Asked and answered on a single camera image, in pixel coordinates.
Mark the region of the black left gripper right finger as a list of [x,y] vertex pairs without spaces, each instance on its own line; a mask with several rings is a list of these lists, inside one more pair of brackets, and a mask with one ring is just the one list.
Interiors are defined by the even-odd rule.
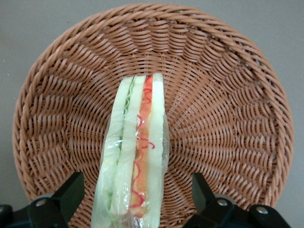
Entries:
[[192,199],[194,214],[183,226],[185,228],[228,228],[234,205],[228,199],[216,197],[203,174],[192,176]]

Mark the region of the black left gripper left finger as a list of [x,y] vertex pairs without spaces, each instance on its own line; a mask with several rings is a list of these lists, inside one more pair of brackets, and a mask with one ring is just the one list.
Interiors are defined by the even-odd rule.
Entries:
[[32,228],[67,228],[85,195],[84,174],[74,172],[51,196],[34,200],[28,215]]

